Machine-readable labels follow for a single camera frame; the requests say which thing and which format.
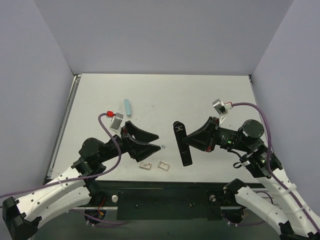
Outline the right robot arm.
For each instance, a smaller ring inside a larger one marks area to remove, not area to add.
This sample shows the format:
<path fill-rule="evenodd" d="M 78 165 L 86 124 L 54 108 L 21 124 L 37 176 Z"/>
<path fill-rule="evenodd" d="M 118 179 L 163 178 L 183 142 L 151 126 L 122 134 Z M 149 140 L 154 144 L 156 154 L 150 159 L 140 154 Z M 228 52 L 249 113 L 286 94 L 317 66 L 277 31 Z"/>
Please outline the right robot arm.
<path fill-rule="evenodd" d="M 209 117 L 201 128 L 184 137 L 182 142 L 209 153 L 215 146 L 244 152 L 239 159 L 241 165 L 267 189 L 276 204 L 263 199 L 237 178 L 224 187 L 224 201 L 230 205 L 237 203 L 254 212 L 282 240 L 318 240 L 320 217 L 298 194 L 296 185 L 289 180 L 278 158 L 272 154 L 267 160 L 268 148 L 261 139 L 263 134 L 263 125 L 254 119 L 246 120 L 235 131 L 220 127 L 218 118 Z"/>

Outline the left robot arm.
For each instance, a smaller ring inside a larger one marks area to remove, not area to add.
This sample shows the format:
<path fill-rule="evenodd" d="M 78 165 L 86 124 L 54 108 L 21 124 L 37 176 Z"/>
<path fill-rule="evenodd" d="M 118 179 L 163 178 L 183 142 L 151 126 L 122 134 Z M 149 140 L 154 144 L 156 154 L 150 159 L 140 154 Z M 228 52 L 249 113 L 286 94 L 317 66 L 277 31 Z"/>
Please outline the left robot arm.
<path fill-rule="evenodd" d="M 152 142 L 157 134 L 125 122 L 120 135 L 111 136 L 108 142 L 96 138 L 86 139 L 79 150 L 79 159 L 41 188 L 29 190 L 18 198 L 8 197 L 2 203 L 2 218 L 14 240 L 28 240 L 49 220 L 73 208 L 90 204 L 99 205 L 104 192 L 97 177 L 115 169 L 107 169 L 104 162 L 120 159 L 122 154 L 141 162 L 161 147 Z"/>

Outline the light blue white stapler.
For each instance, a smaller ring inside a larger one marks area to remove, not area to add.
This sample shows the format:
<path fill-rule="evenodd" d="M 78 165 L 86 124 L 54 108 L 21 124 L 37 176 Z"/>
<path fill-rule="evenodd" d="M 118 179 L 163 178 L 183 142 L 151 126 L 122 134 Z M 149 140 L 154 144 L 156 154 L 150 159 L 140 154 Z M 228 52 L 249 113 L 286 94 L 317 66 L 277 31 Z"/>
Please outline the light blue white stapler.
<path fill-rule="evenodd" d="M 124 103 L 124 109 L 125 109 L 125 114 L 127 118 L 131 118 L 132 117 L 132 108 L 131 108 L 131 104 L 129 99 L 124 99 L 123 100 Z"/>

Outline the black stapler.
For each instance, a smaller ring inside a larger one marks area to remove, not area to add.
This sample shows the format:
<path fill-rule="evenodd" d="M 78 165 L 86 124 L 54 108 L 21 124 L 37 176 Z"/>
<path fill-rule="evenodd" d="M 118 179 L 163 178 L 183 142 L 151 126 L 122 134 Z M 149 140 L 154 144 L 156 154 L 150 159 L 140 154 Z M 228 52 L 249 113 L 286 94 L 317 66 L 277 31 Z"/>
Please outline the black stapler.
<path fill-rule="evenodd" d="M 173 123 L 173 131 L 177 142 L 179 154 L 181 157 L 182 165 L 184 167 L 193 164 L 190 148 L 187 144 L 183 143 L 183 140 L 187 137 L 186 127 L 180 121 Z"/>

